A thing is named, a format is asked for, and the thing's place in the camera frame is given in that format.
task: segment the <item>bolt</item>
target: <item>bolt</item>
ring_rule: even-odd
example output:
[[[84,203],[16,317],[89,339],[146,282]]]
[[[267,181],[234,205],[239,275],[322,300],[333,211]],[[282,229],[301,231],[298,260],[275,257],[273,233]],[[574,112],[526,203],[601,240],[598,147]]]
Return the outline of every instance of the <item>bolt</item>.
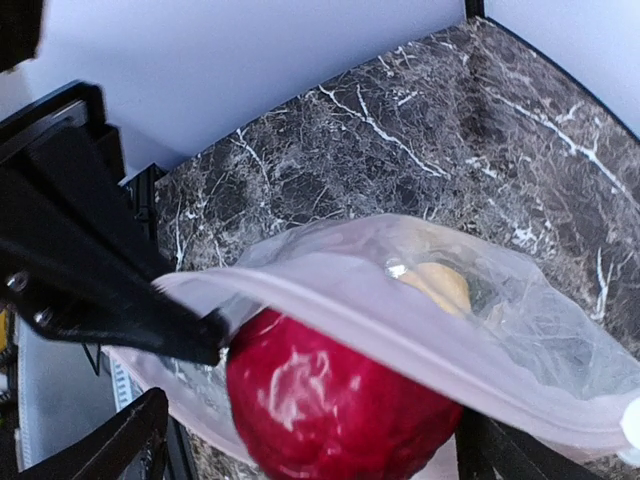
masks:
[[[29,282],[29,274],[27,272],[18,272],[7,278],[5,284],[14,292],[21,292]]]
[[[49,320],[51,320],[51,310],[47,308],[46,310],[37,312],[33,316],[33,319],[36,321],[38,325],[46,324]]]

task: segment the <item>red fruit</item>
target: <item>red fruit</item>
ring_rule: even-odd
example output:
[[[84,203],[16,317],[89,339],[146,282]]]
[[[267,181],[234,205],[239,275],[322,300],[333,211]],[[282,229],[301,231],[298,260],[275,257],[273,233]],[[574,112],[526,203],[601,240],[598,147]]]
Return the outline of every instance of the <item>red fruit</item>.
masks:
[[[227,386],[250,455],[274,480],[402,480],[462,407],[274,310],[234,338]]]

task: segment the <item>translucent plastic bag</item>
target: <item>translucent plastic bag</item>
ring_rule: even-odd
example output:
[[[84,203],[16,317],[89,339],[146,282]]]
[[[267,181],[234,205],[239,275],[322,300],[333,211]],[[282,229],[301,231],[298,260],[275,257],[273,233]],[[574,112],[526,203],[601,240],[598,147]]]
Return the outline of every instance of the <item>translucent plastic bag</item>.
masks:
[[[394,278],[411,272],[446,296],[425,263],[464,277],[470,311],[455,299],[458,311],[445,311]],[[399,215],[320,221],[254,245],[234,267],[156,284],[201,315],[221,308],[232,330],[270,305],[574,460],[633,462],[640,448],[640,364],[530,258],[474,237]],[[178,420],[247,460],[222,368],[111,353],[143,386],[164,388]]]

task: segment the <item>dark marble table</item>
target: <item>dark marble table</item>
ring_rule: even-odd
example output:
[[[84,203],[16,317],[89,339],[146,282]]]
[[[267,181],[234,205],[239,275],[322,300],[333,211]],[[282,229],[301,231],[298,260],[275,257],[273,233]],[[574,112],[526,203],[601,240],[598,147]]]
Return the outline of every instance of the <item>dark marble table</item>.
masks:
[[[536,53],[483,22],[298,96],[158,188],[178,268],[232,264],[320,218],[416,215],[533,256],[640,354],[640,144]],[[194,440],[202,478],[256,478]],[[591,466],[636,478],[614,459]]]

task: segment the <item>yellow object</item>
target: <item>yellow object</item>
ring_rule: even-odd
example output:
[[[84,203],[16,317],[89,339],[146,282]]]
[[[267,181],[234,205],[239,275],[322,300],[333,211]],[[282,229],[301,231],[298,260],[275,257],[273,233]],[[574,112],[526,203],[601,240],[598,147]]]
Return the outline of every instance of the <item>yellow object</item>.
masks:
[[[439,263],[420,263],[398,280],[429,295],[445,312],[463,316],[471,312],[469,285],[462,275]]]
[[[7,330],[9,314],[6,310],[0,311],[0,352],[7,348]]]

